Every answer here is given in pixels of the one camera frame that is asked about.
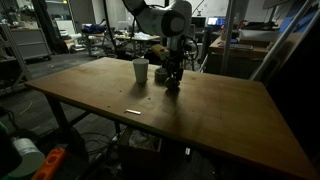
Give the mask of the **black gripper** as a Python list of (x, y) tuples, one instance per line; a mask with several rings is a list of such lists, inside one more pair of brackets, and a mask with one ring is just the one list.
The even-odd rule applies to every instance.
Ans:
[(175, 36), (169, 39), (168, 48), (170, 55), (166, 63), (169, 78), (182, 78), (183, 70), (180, 68), (180, 63), (182, 62), (184, 56), (185, 42), (185, 36)]

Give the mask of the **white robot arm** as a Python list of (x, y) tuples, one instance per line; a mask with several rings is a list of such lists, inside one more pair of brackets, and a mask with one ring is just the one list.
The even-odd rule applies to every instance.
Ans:
[(161, 8), (148, 5), (145, 0), (122, 0), (126, 9), (135, 17), (139, 28), (150, 35), (169, 39), (170, 57), (164, 64), (168, 76), (181, 80), (182, 50), (191, 24), (192, 5), (187, 0), (175, 0)]

